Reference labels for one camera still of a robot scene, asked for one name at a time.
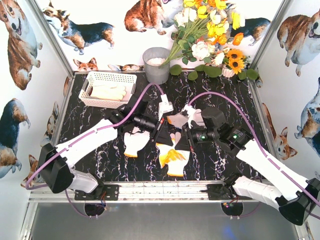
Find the cream glove red cuff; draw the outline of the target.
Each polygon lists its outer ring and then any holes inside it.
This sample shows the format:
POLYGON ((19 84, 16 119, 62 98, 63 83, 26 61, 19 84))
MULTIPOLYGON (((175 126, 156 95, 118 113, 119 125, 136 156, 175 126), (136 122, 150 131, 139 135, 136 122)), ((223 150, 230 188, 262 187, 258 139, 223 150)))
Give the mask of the cream glove red cuff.
POLYGON ((94 85, 89 96, 99 100, 123 101, 132 92, 132 88, 121 84, 94 85))

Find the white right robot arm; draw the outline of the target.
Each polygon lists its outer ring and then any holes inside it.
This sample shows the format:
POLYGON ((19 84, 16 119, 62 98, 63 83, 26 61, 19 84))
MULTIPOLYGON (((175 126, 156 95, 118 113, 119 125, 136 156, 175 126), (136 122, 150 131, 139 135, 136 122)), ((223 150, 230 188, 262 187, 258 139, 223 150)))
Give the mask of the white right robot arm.
POLYGON ((248 197, 277 209, 290 223, 301 226, 320 204, 320 181, 289 169, 260 146, 246 129, 230 125, 217 107, 200 112, 202 124, 196 123, 197 110, 185 105, 181 115, 187 119, 182 126, 181 139, 175 145, 179 151, 193 152, 204 143, 216 143, 222 150, 250 165, 268 183, 234 174, 224 185, 238 196, 248 197))

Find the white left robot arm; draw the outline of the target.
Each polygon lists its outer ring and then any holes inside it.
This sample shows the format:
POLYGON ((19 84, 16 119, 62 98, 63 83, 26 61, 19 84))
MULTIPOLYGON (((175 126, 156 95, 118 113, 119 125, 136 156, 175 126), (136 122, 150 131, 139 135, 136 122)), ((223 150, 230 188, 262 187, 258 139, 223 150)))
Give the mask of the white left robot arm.
POLYGON ((94 197, 101 195, 104 184, 90 173, 75 170, 74 166, 87 154, 117 137, 123 136, 124 155, 132 158, 136 158, 148 142, 172 146, 167 121, 163 117, 164 113, 173 111, 172 103, 168 100, 159 103, 158 118, 146 115, 146 107, 144 101, 137 107, 123 104, 79 136, 56 146, 50 143, 43 146, 38 169, 50 190, 54 194, 72 189, 94 197))

